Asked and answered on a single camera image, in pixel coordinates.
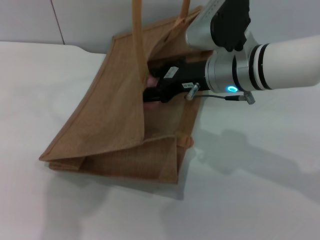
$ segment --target burlap tote bag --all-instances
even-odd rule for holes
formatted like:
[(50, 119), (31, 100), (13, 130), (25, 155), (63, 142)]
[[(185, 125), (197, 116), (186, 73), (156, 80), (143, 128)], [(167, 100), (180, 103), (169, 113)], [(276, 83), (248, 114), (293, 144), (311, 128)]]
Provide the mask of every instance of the burlap tote bag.
[(132, 33), (112, 45), (84, 98), (40, 156), (57, 171), (176, 183), (191, 137), (199, 98), (178, 95), (144, 112), (148, 67), (186, 56), (199, 61), (208, 53), (187, 47), (184, 34), (201, 7), (141, 27), (141, 0), (132, 1)]

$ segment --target bag handle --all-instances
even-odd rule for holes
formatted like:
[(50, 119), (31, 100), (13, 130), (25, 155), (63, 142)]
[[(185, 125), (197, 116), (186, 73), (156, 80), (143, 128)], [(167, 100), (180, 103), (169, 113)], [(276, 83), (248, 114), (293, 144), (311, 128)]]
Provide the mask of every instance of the bag handle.
[[(183, 22), (188, 16), (190, 1), (191, 0), (183, 0), (179, 17), (174, 23), (175, 26)], [(142, 0), (132, 0), (132, 37), (138, 74), (143, 89), (145, 89), (149, 70), (144, 50), (142, 32)]]

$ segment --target label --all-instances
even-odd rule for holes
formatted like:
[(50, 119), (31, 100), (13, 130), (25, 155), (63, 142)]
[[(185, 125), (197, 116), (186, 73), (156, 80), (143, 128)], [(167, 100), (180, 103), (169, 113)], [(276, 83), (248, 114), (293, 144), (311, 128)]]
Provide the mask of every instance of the label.
[(175, 74), (176, 74), (176, 72), (178, 71), (178, 67), (176, 67), (176, 66), (172, 66), (172, 67), (170, 67), (170, 69), (169, 69), (169, 71), (166, 73), (166, 75), (164, 76), (164, 79), (172, 79), (174, 76), (175, 76)]
[(184, 89), (190, 89), (194, 86), (194, 84), (192, 82), (187, 82), (187, 83), (182, 83), (182, 87)]

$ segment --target black stripe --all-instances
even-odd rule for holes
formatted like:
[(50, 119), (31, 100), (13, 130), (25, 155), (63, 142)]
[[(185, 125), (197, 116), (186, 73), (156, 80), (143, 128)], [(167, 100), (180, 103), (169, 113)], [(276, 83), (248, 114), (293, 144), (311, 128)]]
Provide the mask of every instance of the black stripe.
[(264, 75), (264, 55), (265, 55), (265, 51), (266, 51), (266, 48), (269, 44), (266, 44), (264, 45), (262, 48), (261, 48), (261, 51), (259, 53), (259, 59), (258, 59), (258, 73), (259, 73), (259, 78), (260, 78), (260, 81), (263, 85), (263, 87), (265, 89), (269, 89), (269, 90), (272, 90), (271, 87), (268, 86), (267, 82), (266, 82), (266, 79), (265, 79), (265, 75)]
[(250, 58), (249, 58), (249, 78), (251, 81), (252, 86), (256, 89), (256, 90), (262, 90), (257, 83), (257, 80), (255, 78), (255, 73), (254, 73), (254, 63), (255, 63), (255, 54), (257, 52), (257, 49), (260, 47), (261, 45), (257, 45), (253, 48), (251, 54), (250, 54)]
[(232, 61), (232, 77), (233, 77), (234, 84), (238, 88), (238, 90), (240, 90), (241, 92), (244, 92), (245, 90), (240, 86), (240, 82), (238, 80), (236, 56), (233, 57), (233, 61)]

